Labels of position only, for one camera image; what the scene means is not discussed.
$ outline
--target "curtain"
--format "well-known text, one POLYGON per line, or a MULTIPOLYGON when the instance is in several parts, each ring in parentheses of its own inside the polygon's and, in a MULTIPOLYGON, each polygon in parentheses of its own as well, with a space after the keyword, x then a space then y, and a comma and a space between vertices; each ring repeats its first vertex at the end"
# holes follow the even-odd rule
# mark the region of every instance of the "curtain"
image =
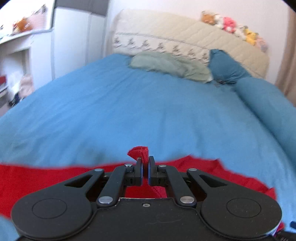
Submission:
POLYGON ((296 107, 296 13, 289 9, 286 48, 276 86, 296 107))

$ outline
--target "blue duvet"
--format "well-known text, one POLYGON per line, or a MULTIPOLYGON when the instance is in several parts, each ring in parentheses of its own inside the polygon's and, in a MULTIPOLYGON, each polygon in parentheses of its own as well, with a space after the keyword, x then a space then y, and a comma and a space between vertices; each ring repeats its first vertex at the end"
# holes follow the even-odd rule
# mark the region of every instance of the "blue duvet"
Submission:
MULTIPOLYGON (((288 226, 296 220, 296 171, 272 133, 230 86, 128 68, 111 55, 38 89, 0 118, 1 163, 35 167, 219 158, 275 187, 288 226)), ((0 240, 17 237, 0 219, 0 240)))

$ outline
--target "teal pillow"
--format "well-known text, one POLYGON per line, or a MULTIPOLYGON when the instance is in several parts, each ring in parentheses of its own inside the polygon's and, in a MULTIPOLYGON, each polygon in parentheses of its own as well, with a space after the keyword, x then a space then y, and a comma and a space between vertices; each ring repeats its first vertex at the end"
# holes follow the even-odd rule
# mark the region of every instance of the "teal pillow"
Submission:
POLYGON ((208 65, 213 79, 227 84, 236 83, 245 77, 252 77, 250 73, 223 50, 212 49, 210 51, 210 63, 208 65))
POLYGON ((246 105, 275 136, 296 167, 296 108, 273 84, 243 78, 234 89, 246 105))

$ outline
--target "red cloth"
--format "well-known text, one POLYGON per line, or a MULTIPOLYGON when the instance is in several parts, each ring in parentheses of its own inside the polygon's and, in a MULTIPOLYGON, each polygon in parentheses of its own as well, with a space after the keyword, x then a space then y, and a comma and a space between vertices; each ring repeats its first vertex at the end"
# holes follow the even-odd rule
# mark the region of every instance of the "red cloth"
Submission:
MULTIPOLYGON (((135 160, 142 158, 144 169, 148 165, 148 148, 136 147, 128 152, 135 160)), ((266 187, 255 178, 245 177, 225 170, 219 160, 205 160, 187 156, 175 161, 161 162, 162 164, 176 167, 180 172, 186 172, 189 168, 197 168, 211 175, 223 178, 238 185, 264 193, 274 200, 276 194, 274 188, 266 187)), ((68 167, 61 169, 36 169, 29 167, 17 167, 0 165, 0 215, 10 218, 10 212, 16 201, 23 196, 40 189, 52 186, 69 178, 75 177, 95 168, 103 168, 105 172, 111 172, 121 164, 97 166, 92 168, 68 167)), ((142 187, 129 187, 125 197, 130 198, 164 198, 165 188, 148 186, 147 179, 143 180, 142 187)), ((284 228, 281 223, 278 230, 284 228)))
POLYGON ((0 85, 6 83, 6 76, 0 76, 0 85))

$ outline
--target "plush toy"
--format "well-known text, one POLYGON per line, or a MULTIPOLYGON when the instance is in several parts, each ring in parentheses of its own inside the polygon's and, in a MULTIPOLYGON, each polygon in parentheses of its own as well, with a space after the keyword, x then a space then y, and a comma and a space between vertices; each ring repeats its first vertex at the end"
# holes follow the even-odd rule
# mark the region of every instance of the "plush toy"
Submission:
POLYGON ((247 26, 243 26, 239 24, 234 32, 234 35, 238 38, 241 38, 243 41, 246 41, 246 36, 244 34, 244 30, 248 28, 247 26))
POLYGON ((210 24, 210 25, 215 25, 215 15, 212 13, 207 13, 206 11, 202 12, 202 22, 210 24))
POLYGON ((252 31, 250 31, 248 28, 246 28, 244 30, 244 34, 246 36, 246 41, 247 43, 251 44, 252 46, 254 46, 256 44, 256 40, 258 37, 258 33, 253 33, 252 31))
POLYGON ((235 30, 236 30, 236 22, 230 18, 230 17, 224 17, 224 26, 223 26, 223 29, 226 31, 226 32, 229 32, 229 33, 234 33, 235 30))
POLYGON ((215 26, 218 27, 219 29, 223 29, 224 19, 220 14, 215 14, 215 21, 216 21, 215 26))
POLYGON ((267 49, 268 49, 268 45, 267 45, 266 41, 265 41, 263 38, 261 38, 260 36, 257 36, 255 46, 256 46, 257 48, 259 48, 259 49, 260 49, 262 52, 264 52, 264 53, 265 53, 265 52, 267 51, 267 49))
POLYGON ((32 29, 32 25, 28 22, 28 19, 23 18, 22 20, 13 24, 12 34, 18 34, 25 31, 30 31, 32 29))
POLYGON ((34 92, 34 83, 31 75, 26 74, 20 81, 19 97, 26 98, 34 92))

